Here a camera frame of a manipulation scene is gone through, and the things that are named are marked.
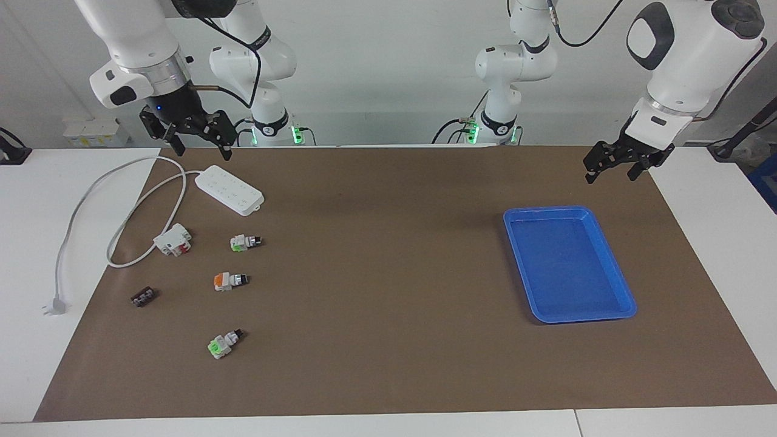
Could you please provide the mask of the brown table mat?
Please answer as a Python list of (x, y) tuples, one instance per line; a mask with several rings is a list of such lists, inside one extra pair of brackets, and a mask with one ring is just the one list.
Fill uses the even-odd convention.
[[(36, 421), (777, 404), (650, 174), (583, 147), (242, 149), (241, 217), (188, 184), (191, 252), (106, 268)], [(532, 315), (503, 213), (590, 208), (627, 320)], [(234, 252), (236, 235), (262, 244)], [(216, 291), (216, 274), (249, 283)], [(158, 297), (142, 308), (133, 295)], [(245, 335), (217, 360), (216, 336)]]

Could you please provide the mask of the orange selector switch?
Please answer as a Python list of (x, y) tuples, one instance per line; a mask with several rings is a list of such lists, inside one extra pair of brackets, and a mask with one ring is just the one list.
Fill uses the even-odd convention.
[(247, 285), (249, 283), (249, 276), (247, 274), (231, 274), (230, 272), (222, 272), (216, 274), (213, 278), (213, 288), (216, 291), (230, 291), (235, 287)]

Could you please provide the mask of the blue plastic tray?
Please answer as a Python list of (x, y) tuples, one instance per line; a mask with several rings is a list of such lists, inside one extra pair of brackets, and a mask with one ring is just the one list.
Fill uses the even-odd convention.
[(513, 208), (503, 224), (535, 318), (544, 324), (626, 320), (637, 304), (589, 208)]

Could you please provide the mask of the black clamp mount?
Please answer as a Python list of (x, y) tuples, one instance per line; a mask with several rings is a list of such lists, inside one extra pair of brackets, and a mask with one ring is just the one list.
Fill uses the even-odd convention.
[(14, 133), (0, 127), (0, 166), (22, 165), (32, 152)]

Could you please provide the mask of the white red circuit breaker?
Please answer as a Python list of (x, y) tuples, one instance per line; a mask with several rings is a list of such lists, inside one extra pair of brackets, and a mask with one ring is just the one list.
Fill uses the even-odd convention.
[(158, 251), (166, 256), (175, 257), (189, 252), (191, 240), (191, 233), (179, 223), (174, 224), (166, 232), (153, 238), (155, 248)]

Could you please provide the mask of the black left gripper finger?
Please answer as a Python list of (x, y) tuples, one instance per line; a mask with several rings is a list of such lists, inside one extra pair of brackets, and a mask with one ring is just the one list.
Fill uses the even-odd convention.
[(621, 144), (598, 141), (583, 158), (586, 182), (593, 185), (602, 172), (621, 165), (629, 158), (629, 149)]
[(658, 151), (640, 155), (632, 168), (627, 172), (630, 181), (636, 181), (644, 172), (653, 167), (661, 167), (669, 157), (669, 151)]

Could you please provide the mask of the blue crate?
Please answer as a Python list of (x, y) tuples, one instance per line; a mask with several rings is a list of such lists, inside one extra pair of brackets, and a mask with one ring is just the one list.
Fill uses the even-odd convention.
[(777, 169), (755, 169), (747, 175), (747, 179), (777, 215)]

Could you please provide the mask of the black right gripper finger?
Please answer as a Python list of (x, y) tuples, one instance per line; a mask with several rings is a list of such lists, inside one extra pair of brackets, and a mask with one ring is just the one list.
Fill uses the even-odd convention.
[(236, 143), (238, 133), (225, 111), (197, 115), (196, 133), (203, 140), (216, 146), (225, 161), (230, 160), (231, 147)]
[(175, 155), (184, 154), (186, 147), (178, 136), (176, 123), (163, 121), (150, 108), (143, 108), (140, 111), (140, 120), (151, 139), (163, 141), (171, 147)]

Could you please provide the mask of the white cardboard box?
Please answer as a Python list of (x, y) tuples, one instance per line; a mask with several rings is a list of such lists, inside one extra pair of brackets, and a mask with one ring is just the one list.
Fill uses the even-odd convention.
[(70, 121), (62, 136), (72, 147), (126, 147), (131, 139), (117, 118)]

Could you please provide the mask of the black stand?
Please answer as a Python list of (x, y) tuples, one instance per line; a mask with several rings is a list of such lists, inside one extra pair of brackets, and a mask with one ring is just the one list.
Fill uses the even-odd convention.
[(716, 161), (729, 160), (733, 151), (735, 151), (739, 144), (753, 133), (769, 127), (769, 125), (775, 121), (777, 121), (777, 96), (767, 103), (765, 107), (744, 125), (744, 127), (741, 127), (738, 132), (730, 136), (730, 138), (724, 138), (709, 144), (707, 146), (707, 151)]

